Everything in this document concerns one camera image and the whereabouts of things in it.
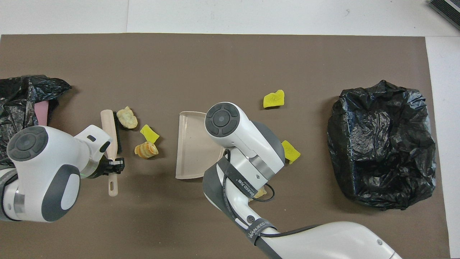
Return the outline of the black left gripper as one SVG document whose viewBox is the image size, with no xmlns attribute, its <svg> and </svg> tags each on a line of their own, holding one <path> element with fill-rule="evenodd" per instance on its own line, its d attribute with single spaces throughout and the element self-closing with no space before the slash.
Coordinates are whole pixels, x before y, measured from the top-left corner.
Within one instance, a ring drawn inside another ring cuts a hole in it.
<svg viewBox="0 0 460 259">
<path fill-rule="evenodd" d="M 106 160 L 102 158 L 99 161 L 97 168 L 94 171 L 94 178 L 106 175 L 108 176 L 111 173 L 111 160 Z M 125 168 L 125 159 L 116 158 L 116 174 L 121 174 Z"/>
</svg>

